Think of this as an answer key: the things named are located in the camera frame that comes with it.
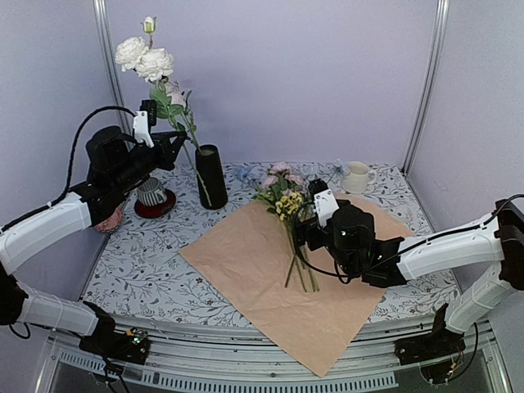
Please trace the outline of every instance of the floral pattern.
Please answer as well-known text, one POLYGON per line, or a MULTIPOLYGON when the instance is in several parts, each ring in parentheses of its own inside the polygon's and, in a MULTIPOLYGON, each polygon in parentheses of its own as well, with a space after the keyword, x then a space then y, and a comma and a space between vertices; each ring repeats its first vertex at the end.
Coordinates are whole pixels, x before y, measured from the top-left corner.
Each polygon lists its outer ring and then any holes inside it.
MULTIPOLYGON (((197 181, 188 166, 155 176, 172 190, 175 209, 160 219, 142 219, 133 210, 132 195, 124 219, 111 235, 84 293, 84 300, 114 314, 174 323, 199 323, 222 327, 248 327, 250 322, 179 254, 180 247, 194 242, 213 225, 249 203, 255 189, 237 176, 245 166, 257 178, 270 164, 226 164, 224 175, 229 202, 220 210, 201 207, 197 181)), ((334 164, 293 165, 303 177, 320 177, 341 192, 340 174, 334 164)), ((431 230, 415 196, 396 167, 378 165, 377 181, 364 198, 388 210, 417 234, 431 230)), ((450 271, 429 274, 407 285, 387 290, 369 322, 430 314, 459 294, 450 271)))

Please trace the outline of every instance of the red saucer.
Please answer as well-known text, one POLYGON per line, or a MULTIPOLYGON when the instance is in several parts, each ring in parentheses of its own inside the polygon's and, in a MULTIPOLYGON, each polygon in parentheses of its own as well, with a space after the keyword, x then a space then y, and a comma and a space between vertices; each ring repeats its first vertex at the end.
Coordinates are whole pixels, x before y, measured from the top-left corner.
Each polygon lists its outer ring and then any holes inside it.
POLYGON ((137 200, 134 204, 134 211, 137 215, 144 219, 158 219, 161 216, 169 213, 177 201, 177 197, 171 190, 165 189, 167 201, 156 206, 145 206, 137 200))

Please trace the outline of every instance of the purple wall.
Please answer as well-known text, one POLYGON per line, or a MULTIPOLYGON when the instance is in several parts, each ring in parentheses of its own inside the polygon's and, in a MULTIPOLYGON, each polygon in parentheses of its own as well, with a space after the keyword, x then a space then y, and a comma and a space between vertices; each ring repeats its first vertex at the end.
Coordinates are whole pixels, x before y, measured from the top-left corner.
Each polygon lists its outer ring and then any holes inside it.
MULTIPOLYGON (((494 209, 524 192, 524 3, 457 0, 431 108, 412 175, 437 229, 494 209)), ((464 287, 483 266, 457 269, 464 287)), ((524 296, 505 301, 490 320, 513 388, 524 386, 524 296)))
MULTIPOLYGON (((436 2, 109 2, 113 44, 157 16, 156 46, 194 89, 201 142, 227 161, 401 165, 427 67, 436 2)), ((119 73, 127 106, 148 86, 119 73)))
MULTIPOLYGON (((91 2, 2 0, 0 23, 0 224, 45 204, 64 187, 75 130, 93 109, 111 104, 91 2)), ((86 129, 75 163, 84 178, 82 146, 93 131, 114 124, 101 115, 86 129)), ((92 230, 36 255, 16 276, 29 285, 76 299, 102 238, 92 230)), ((34 389, 47 332, 22 341, 0 327, 0 391, 34 389)))

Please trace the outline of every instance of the white mug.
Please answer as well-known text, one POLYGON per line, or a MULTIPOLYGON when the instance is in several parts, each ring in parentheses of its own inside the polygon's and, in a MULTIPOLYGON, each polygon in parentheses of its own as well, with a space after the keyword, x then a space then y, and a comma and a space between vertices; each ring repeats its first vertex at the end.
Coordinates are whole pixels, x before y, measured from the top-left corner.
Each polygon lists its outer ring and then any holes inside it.
POLYGON ((137 198, 145 206, 156 206, 167 201, 164 186, 158 178, 149 178, 138 187, 137 198))
POLYGON ((353 161, 348 164, 350 174, 342 179, 342 188, 351 194, 362 194, 369 184, 377 180, 377 171, 370 169, 362 162, 353 161))

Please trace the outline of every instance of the black vase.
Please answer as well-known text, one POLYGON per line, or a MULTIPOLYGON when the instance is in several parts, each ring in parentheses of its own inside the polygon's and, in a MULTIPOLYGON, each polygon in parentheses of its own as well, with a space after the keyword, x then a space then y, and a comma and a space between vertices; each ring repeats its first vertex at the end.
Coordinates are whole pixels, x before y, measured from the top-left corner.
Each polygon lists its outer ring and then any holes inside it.
POLYGON ((204 182, 210 201, 207 200, 206 192, 202 187, 201 180, 197 176, 198 193, 200 203, 206 209, 217 210, 228 203, 228 192, 224 182, 224 172, 220 162, 219 149, 215 145, 202 145, 200 151, 195 150, 196 170, 204 182))

